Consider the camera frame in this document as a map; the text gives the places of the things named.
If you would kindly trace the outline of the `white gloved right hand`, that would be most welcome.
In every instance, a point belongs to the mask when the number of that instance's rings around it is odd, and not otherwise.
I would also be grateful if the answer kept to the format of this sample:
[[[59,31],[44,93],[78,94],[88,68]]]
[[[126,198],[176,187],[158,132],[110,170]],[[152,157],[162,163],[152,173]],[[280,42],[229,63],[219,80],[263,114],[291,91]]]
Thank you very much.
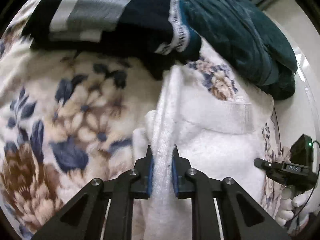
[[[294,189],[291,186],[287,186],[282,190],[280,206],[275,216],[276,222],[280,226],[284,226],[287,222],[291,221],[296,214],[294,209],[301,208],[311,195],[312,190],[301,193],[293,197]],[[318,210],[318,204],[316,199],[311,197],[304,209],[299,215],[299,227],[302,229],[309,221],[310,214]]]

